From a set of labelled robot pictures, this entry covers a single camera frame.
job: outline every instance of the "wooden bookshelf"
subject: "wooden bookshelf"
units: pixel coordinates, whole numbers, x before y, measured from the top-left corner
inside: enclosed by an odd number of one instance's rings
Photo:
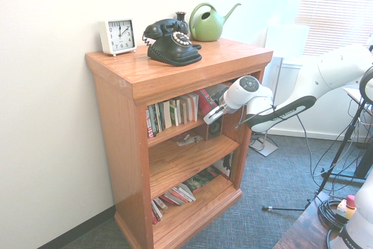
[[[199,173],[236,150],[239,145],[225,135],[220,135],[184,146],[167,140],[149,149],[151,199]]]
[[[231,181],[218,176],[195,192],[196,201],[182,206],[167,204],[168,209],[161,211],[161,221],[153,226],[154,247],[174,248],[180,237],[195,233],[211,216],[218,216],[224,206],[237,201],[241,194]]]
[[[203,124],[188,122],[147,137],[146,107],[244,75],[263,78],[272,51],[219,39],[201,42],[202,60],[174,67],[147,57],[147,47],[113,57],[86,54],[93,73],[105,141],[115,221],[132,248],[180,248],[241,197],[250,130],[238,124],[241,110],[224,116],[222,134],[179,147],[172,137]],[[203,186],[196,201],[171,206],[153,226],[151,200],[234,152],[230,180]]]

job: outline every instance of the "lamp base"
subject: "lamp base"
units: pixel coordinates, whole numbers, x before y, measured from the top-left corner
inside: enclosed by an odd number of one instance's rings
[[[257,138],[255,142],[250,145],[250,148],[253,148],[264,157],[269,156],[278,149],[278,147],[276,147],[274,144],[264,141],[263,138]]]

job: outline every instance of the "small black vase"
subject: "small black vase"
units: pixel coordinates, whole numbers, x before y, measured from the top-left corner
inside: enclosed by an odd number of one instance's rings
[[[179,20],[180,22],[186,23],[185,14],[186,12],[176,12],[176,17],[177,17],[176,19]]]

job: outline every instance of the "window blinds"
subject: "window blinds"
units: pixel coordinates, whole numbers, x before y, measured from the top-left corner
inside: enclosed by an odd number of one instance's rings
[[[295,23],[310,26],[305,55],[367,45],[373,33],[373,0],[301,0]]]

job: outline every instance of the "clock face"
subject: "clock face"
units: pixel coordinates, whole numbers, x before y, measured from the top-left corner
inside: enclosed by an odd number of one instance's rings
[[[111,48],[113,52],[134,48],[131,20],[116,20],[108,22]]]

